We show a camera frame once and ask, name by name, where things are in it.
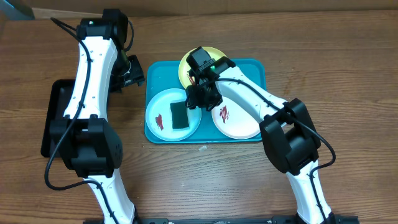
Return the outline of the green scrubbing sponge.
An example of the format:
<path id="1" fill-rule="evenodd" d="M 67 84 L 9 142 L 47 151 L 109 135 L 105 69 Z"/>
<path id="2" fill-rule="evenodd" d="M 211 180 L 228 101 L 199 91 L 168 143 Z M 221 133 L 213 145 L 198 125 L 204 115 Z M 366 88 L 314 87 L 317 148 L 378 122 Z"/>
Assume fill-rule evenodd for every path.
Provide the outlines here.
<path id="1" fill-rule="evenodd" d="M 189 119 L 185 101 L 173 102 L 170 104 L 172 113 L 172 128 L 185 129 L 189 127 Z"/>

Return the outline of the light blue plate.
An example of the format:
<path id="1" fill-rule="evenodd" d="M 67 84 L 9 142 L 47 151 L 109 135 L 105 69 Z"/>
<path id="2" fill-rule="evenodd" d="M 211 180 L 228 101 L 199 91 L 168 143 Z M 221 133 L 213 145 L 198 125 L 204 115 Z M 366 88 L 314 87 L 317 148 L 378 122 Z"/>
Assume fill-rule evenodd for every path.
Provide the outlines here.
<path id="1" fill-rule="evenodd" d="M 146 125 L 150 133 L 163 141 L 181 141 L 190 137 L 199 127 L 201 109 L 187 109 L 189 127 L 185 129 L 172 128 L 172 113 L 170 104 L 185 101 L 185 90 L 171 88 L 156 94 L 146 108 Z"/>

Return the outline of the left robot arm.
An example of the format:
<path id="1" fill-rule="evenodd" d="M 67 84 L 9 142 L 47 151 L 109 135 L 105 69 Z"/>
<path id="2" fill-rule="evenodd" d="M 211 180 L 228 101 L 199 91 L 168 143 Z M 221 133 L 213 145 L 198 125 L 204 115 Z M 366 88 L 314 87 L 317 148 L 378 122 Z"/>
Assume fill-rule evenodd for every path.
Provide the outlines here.
<path id="1" fill-rule="evenodd" d="M 101 17 L 82 19 L 72 27 L 56 18 L 54 24 L 78 41 L 79 62 L 70 101 L 60 119 L 49 125 L 55 149 L 44 171 L 48 188 L 62 191 L 89 185 L 104 215 L 103 223 L 135 223 L 136 208 L 127 196 L 120 174 L 123 144 L 108 122 L 109 94 L 145 81 L 135 55 L 128 56 L 132 22 L 120 9 L 104 9 Z M 55 156 L 82 180 L 57 187 L 49 173 Z"/>

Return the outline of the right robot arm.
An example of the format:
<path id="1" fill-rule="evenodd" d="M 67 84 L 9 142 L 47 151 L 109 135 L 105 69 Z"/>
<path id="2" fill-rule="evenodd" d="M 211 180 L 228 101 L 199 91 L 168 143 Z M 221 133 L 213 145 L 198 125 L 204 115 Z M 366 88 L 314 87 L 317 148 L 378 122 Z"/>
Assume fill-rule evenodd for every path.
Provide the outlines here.
<path id="1" fill-rule="evenodd" d="M 298 99 L 278 98 L 252 82 L 229 58 L 215 60 L 202 47 L 187 59 L 194 78 L 187 87 L 186 107 L 212 111 L 229 98 L 259 124 L 267 158 L 287 175 L 297 202 L 299 223 L 332 223 L 318 177 L 318 149 L 330 144 L 317 133 L 307 107 Z"/>

